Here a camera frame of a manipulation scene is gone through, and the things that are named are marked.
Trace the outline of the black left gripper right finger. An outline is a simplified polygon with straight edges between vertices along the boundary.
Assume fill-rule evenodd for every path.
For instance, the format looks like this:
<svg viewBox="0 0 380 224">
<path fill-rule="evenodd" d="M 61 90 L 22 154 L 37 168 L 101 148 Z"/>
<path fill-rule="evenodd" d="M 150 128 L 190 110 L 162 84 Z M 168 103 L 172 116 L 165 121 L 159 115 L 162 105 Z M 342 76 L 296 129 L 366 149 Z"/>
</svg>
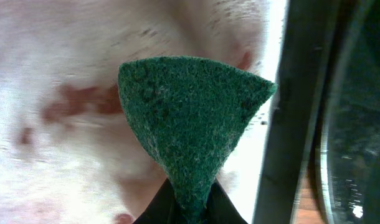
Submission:
<svg viewBox="0 0 380 224">
<path fill-rule="evenodd" d="M 247 224 L 218 181 L 211 186 L 206 208 L 207 224 Z"/>
</svg>

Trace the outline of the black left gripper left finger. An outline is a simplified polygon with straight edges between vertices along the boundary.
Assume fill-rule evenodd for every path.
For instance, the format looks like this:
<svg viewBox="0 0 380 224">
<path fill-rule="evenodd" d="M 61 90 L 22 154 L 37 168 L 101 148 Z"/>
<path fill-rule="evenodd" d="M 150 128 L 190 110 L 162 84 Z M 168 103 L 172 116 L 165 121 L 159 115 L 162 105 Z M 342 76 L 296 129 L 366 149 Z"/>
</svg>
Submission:
<svg viewBox="0 0 380 224">
<path fill-rule="evenodd" d="M 179 207 L 173 187 L 168 179 L 164 181 L 146 210 L 133 224 L 178 224 Z"/>
</svg>

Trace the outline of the green and yellow scrub sponge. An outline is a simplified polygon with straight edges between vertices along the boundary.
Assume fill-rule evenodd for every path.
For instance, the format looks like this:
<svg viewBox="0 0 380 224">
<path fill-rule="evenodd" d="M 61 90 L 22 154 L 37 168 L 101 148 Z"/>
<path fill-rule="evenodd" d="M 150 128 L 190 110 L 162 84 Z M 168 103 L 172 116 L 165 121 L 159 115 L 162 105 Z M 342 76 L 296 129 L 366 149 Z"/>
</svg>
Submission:
<svg viewBox="0 0 380 224">
<path fill-rule="evenodd" d="M 276 84 L 199 57 L 153 57 L 119 68 L 121 107 L 165 171 L 184 223 L 201 223 L 216 175 Z"/>
</svg>

